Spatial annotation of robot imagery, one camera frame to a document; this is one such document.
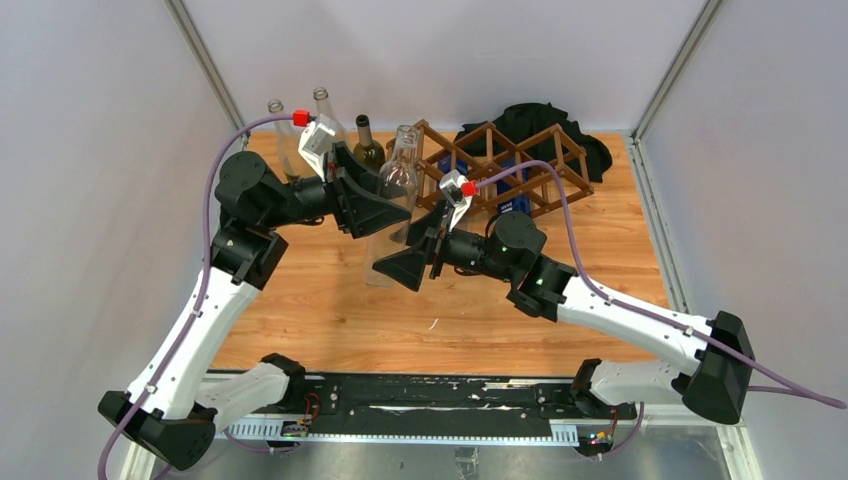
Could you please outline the dark green wine bottle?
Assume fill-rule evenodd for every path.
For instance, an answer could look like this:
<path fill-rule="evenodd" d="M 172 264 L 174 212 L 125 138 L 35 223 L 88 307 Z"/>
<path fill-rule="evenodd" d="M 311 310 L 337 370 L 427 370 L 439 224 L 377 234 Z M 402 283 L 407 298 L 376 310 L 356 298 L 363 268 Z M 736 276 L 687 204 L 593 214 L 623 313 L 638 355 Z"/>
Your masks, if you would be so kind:
<path fill-rule="evenodd" d="M 362 165 L 378 174 L 386 162 L 384 147 L 374 139 L 370 119 L 366 114 L 359 114 L 355 124 L 358 142 L 354 146 L 353 153 Z"/>

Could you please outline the clear bottle black label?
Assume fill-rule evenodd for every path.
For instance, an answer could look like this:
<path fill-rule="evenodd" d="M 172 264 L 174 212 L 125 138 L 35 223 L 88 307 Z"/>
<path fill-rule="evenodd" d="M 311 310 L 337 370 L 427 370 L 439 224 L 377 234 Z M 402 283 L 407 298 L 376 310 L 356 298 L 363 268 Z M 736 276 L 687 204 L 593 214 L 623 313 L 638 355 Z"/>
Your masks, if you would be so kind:
<path fill-rule="evenodd" d="M 294 182 L 303 176 L 311 176 L 312 170 L 298 155 L 299 135 L 289 120 L 276 120 L 274 123 L 277 143 L 277 157 L 288 182 Z"/>

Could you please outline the clear glass bottle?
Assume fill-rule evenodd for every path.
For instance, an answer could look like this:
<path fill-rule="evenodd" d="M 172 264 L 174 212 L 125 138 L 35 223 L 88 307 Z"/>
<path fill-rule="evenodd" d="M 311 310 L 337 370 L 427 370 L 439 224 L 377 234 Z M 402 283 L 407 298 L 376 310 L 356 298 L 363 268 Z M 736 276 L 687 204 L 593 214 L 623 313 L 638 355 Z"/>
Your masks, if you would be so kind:
<path fill-rule="evenodd" d="M 335 132 L 336 141 L 340 141 L 344 144 L 347 144 L 347 131 L 341 121 L 338 119 L 336 113 L 334 112 L 334 109 L 330 102 L 328 90 L 325 87 L 316 87 L 313 90 L 312 95 L 315 101 L 317 115 L 323 115 L 330 120 L 330 127 Z"/>

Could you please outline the blue label clear bottle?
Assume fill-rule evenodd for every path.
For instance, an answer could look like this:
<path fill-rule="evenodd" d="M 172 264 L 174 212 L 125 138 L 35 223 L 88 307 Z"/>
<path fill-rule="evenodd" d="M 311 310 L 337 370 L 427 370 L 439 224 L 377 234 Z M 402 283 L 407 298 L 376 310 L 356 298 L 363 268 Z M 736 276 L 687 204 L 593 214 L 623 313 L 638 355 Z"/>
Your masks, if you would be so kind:
<path fill-rule="evenodd" d="M 436 168 L 442 176 L 447 175 L 453 170 L 457 170 L 461 175 L 468 175 L 468 165 L 461 158 L 453 158 L 450 155 L 443 156 L 436 162 Z"/>

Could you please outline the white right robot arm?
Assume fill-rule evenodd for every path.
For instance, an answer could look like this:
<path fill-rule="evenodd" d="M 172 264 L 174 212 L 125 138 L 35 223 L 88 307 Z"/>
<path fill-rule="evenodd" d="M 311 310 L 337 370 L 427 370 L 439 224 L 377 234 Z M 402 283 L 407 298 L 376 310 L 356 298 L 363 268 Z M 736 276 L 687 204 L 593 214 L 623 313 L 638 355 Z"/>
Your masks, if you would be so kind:
<path fill-rule="evenodd" d="M 674 312 L 588 285 L 575 268 L 543 254 L 547 237 L 524 213 L 503 214 L 487 235 L 479 235 L 448 229 L 452 211 L 442 201 L 412 223 L 406 249 L 375 261 L 374 270 L 417 291 L 443 265 L 459 267 L 508 283 L 507 300 L 530 317 L 588 327 L 655 355 L 651 362 L 584 361 L 570 392 L 573 408 L 584 417 L 644 402 L 682 404 L 712 422 L 739 422 L 754 353 L 738 316 Z"/>

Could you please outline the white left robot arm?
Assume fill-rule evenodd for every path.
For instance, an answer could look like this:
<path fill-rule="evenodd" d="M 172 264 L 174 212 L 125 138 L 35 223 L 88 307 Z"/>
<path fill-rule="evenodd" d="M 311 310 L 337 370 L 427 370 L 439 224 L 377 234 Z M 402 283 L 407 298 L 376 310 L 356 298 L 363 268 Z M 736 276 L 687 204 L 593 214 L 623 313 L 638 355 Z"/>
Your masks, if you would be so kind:
<path fill-rule="evenodd" d="M 186 306 L 142 373 L 99 403 L 99 413 L 121 435 L 176 470 L 196 465 L 218 434 L 256 410 L 276 406 L 308 415 L 319 409 L 304 367 L 277 353 L 220 384 L 203 383 L 224 339 L 287 249 L 279 228 L 329 215 L 357 239 L 411 216 L 380 194 L 376 174 L 345 145 L 333 145 L 319 167 L 315 176 L 285 183 L 253 151 L 222 163 L 214 191 L 221 224 L 207 231 L 207 251 Z"/>

